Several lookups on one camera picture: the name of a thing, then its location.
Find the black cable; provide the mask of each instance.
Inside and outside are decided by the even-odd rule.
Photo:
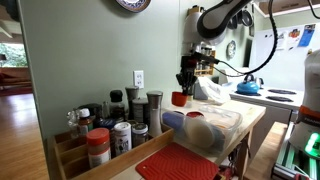
[[[277,32],[277,27],[276,27],[276,23],[273,19],[273,14],[272,14],[272,3],[273,0],[269,0],[269,4],[268,4],[268,12],[269,12],[269,19],[271,22],[271,26],[272,26],[272,30],[273,30],[273,37],[274,37],[274,43],[273,43],[273,47],[272,50],[268,56],[268,58],[256,69],[252,70],[252,71],[248,71],[248,72],[239,72],[237,70],[235,70],[234,68],[232,68],[233,70],[235,70],[237,73],[239,73],[240,75],[227,75],[221,71],[219,71],[217,68],[214,67],[215,70],[217,70],[218,72],[220,72],[221,74],[228,76],[228,77],[240,77],[240,76],[245,76],[248,74],[252,74],[255,73],[257,71],[259,71],[260,69],[262,69],[265,65],[267,65],[269,63],[269,61],[271,60],[272,56],[274,55],[276,48],[277,48],[277,44],[278,44],[278,32]],[[224,62],[224,61],[220,61],[221,63],[224,63],[226,65],[228,65],[229,67],[231,67],[228,63]]]
[[[316,13],[315,13],[314,10],[313,10],[311,0],[307,0],[307,1],[308,1],[308,3],[309,3],[309,6],[310,6],[310,9],[311,9],[311,12],[312,12],[313,16],[314,16],[316,19],[320,19],[320,17],[317,16]]]

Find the red trivet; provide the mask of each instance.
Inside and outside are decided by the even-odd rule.
[[[212,180],[218,166],[173,142],[139,163],[136,171],[147,180]]]

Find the pepper grinder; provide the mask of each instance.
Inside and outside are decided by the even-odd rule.
[[[134,116],[133,116],[132,100],[138,98],[139,87],[138,86],[127,86],[126,93],[127,93],[127,97],[128,97],[128,106],[129,106],[128,119],[133,120]]]
[[[163,93],[161,91],[147,92],[149,110],[150,110],[150,127],[149,133],[152,137],[162,134],[160,124],[161,100]]]

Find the kitchen island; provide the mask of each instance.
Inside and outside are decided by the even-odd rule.
[[[249,103],[244,103],[244,102],[239,102],[239,101],[234,101],[234,100],[230,100],[228,102],[226,102],[225,104],[221,105],[221,106],[215,106],[215,105],[210,105],[212,104],[212,102],[210,101],[192,101],[192,105],[190,108],[190,111],[198,111],[198,107],[205,105],[205,106],[210,106],[210,107],[216,107],[219,109],[223,109],[223,110],[228,110],[228,111],[233,111],[236,113],[240,113],[242,115],[242,122],[239,125],[239,127],[237,128],[237,130],[235,131],[234,135],[232,136],[232,139],[229,143],[228,146],[226,146],[226,148],[224,149],[224,151],[222,151],[221,153],[219,153],[219,155],[213,155],[211,153],[208,153],[206,151],[203,151],[199,148],[194,148],[192,146],[186,146],[186,144],[182,144],[183,146],[187,147],[188,149],[190,149],[191,151],[207,158],[208,160],[214,162],[217,165],[220,165],[224,159],[227,158],[227,156],[234,150],[234,148],[237,147],[237,145],[242,141],[242,140],[247,140],[248,144],[250,144],[250,140],[251,140],[251,131],[254,127],[254,125],[264,116],[265,114],[265,107],[262,106],[258,106],[258,105],[253,105],[253,104],[249,104]],[[166,110],[175,110],[174,106],[171,107],[167,107]],[[48,143],[48,152],[49,152],[49,160],[53,160],[52,159],[52,155],[50,156],[50,152],[54,153],[54,151],[50,151],[50,149],[52,149],[52,143]],[[141,149],[141,147],[137,147],[137,149],[139,149],[139,153],[141,153],[141,151],[143,151]],[[242,179],[245,171],[246,171],[246,167],[247,167],[247,148],[245,146],[241,146],[240,150],[239,150],[239,157],[238,157],[238,161],[236,164],[237,167],[237,175],[239,176],[240,179]],[[123,171],[121,169],[121,171],[118,171],[120,173],[116,174],[115,176],[112,176],[111,179],[115,179],[115,180],[121,180],[121,179],[143,179],[141,177],[141,175],[136,172],[135,167],[136,165],[141,162],[142,160],[146,159],[147,157],[149,157],[150,154],[148,154],[147,156],[144,156],[144,158],[139,159],[139,161],[135,161],[135,163],[130,164],[131,166],[126,166],[128,168],[125,168]],[[130,162],[130,157],[126,157],[126,159],[121,158],[121,156],[119,156],[119,158],[115,158],[112,161],[115,162],[117,160],[121,159],[121,163],[123,162]],[[50,176],[51,178],[55,178],[55,179],[60,179],[60,178],[56,178],[59,177],[59,168],[54,167],[54,162],[50,160],[50,163],[48,162],[48,166],[50,167]],[[101,167],[99,168],[94,168],[92,170],[89,170],[88,172],[81,174],[80,176],[75,177],[75,179],[90,179],[90,178],[97,178],[97,179],[101,179],[101,178],[106,178],[108,177],[108,175],[110,175],[110,172],[106,172],[103,169],[107,168],[110,171],[110,166],[108,166],[110,163],[106,163],[104,165],[101,165]],[[118,165],[113,164],[113,167],[111,169],[114,168],[123,168],[123,166],[120,166],[118,168]]]

